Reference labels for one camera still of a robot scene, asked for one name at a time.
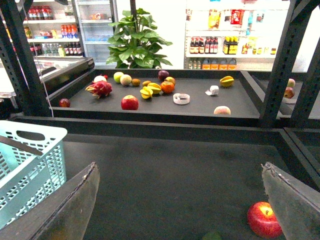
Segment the glass door fridge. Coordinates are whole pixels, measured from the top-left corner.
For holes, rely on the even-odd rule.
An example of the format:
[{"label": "glass door fridge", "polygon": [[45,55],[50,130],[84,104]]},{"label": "glass door fridge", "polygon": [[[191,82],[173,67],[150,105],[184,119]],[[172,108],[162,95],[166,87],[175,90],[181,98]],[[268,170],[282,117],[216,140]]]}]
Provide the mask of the glass door fridge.
[{"label": "glass door fridge", "polygon": [[74,0],[74,4],[85,56],[93,58],[97,67],[115,68],[115,63],[106,65],[108,39],[114,34],[109,24],[117,21],[115,5],[111,0]]}]

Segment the red apple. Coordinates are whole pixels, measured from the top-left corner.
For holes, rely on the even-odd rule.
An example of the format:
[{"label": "red apple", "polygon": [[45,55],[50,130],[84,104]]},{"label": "red apple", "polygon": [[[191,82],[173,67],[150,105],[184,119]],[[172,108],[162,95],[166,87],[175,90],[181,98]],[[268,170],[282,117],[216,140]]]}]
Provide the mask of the red apple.
[{"label": "red apple", "polygon": [[158,79],[161,81],[164,81],[167,77],[169,77],[169,72],[165,71],[165,70],[160,70],[158,72]]},{"label": "red apple", "polygon": [[127,95],[121,100],[122,110],[138,110],[139,101],[138,98],[132,95]]},{"label": "red apple", "polygon": [[62,108],[70,108],[70,101],[67,98],[61,98],[59,101],[59,106]]},{"label": "red apple", "polygon": [[286,87],[285,91],[284,91],[284,95],[283,97],[287,98],[287,99],[292,99],[295,95],[295,91],[292,87]]},{"label": "red apple", "polygon": [[247,220],[251,230],[262,238],[272,239],[282,234],[281,226],[268,202],[253,204],[248,210]]}]

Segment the vertical metal post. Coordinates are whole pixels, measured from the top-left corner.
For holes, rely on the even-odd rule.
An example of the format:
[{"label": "vertical metal post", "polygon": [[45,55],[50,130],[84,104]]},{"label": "vertical metal post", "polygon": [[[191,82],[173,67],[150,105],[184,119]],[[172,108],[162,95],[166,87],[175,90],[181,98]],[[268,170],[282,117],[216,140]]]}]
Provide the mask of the vertical metal post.
[{"label": "vertical metal post", "polygon": [[320,39],[312,56],[306,80],[303,82],[289,125],[303,128],[320,91]]},{"label": "vertical metal post", "polygon": [[6,27],[0,18],[0,57],[4,69],[12,83],[16,94],[16,103],[26,116],[31,116],[34,111],[31,108],[32,100],[29,97],[29,89],[25,77],[20,68],[17,56],[10,43]]},{"label": "vertical metal post", "polygon": [[273,64],[269,84],[260,110],[260,126],[272,128],[284,96],[301,42],[312,11],[304,12],[303,19],[292,22],[296,7],[303,0],[291,0]]},{"label": "vertical metal post", "polygon": [[17,5],[13,0],[1,0],[0,8],[15,46],[21,68],[28,82],[33,114],[39,117],[50,117],[51,113],[46,100],[44,86],[40,81]]}]

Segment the apple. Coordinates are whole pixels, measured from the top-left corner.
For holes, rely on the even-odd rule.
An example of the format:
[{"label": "apple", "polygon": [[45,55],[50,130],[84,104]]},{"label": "apple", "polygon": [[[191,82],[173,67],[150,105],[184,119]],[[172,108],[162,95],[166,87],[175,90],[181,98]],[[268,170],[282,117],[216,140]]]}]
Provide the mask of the apple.
[{"label": "apple", "polygon": [[160,70],[158,72],[158,79],[161,81],[164,81],[167,77],[169,77],[169,72],[165,71],[165,70]]},{"label": "apple", "polygon": [[120,83],[120,78],[122,77],[122,75],[124,75],[123,72],[121,71],[117,71],[115,74],[113,74],[113,79],[116,83]]},{"label": "apple", "polygon": [[173,83],[173,85],[176,85],[176,80],[172,76],[168,76],[165,78],[166,82]]},{"label": "apple", "polygon": [[139,101],[138,98],[132,95],[127,95],[121,100],[122,110],[138,110]]},{"label": "apple", "polygon": [[120,77],[120,83],[123,85],[123,86],[129,86],[130,83],[132,81],[132,78],[130,75],[128,74],[123,74],[121,77]]},{"label": "apple", "polygon": [[284,98],[292,99],[294,95],[295,95],[295,91],[292,87],[285,88],[284,95],[283,95]]},{"label": "apple", "polygon": [[251,230],[262,238],[272,239],[283,233],[268,202],[259,201],[253,204],[248,210],[247,220]]},{"label": "apple", "polygon": [[213,114],[231,115],[231,110],[227,106],[217,106]]},{"label": "apple", "polygon": [[296,85],[296,81],[292,78],[289,78],[288,84],[286,86],[293,88],[295,85]]},{"label": "apple", "polygon": [[59,106],[62,108],[70,108],[70,101],[67,98],[61,98],[59,101]]}]

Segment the snack package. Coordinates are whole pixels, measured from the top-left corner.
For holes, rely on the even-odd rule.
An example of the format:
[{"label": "snack package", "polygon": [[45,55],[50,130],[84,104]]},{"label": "snack package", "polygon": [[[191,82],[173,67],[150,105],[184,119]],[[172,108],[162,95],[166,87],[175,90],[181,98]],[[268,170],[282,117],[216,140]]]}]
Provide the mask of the snack package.
[{"label": "snack package", "polygon": [[218,29],[220,23],[221,12],[216,9],[209,10],[208,28]]}]

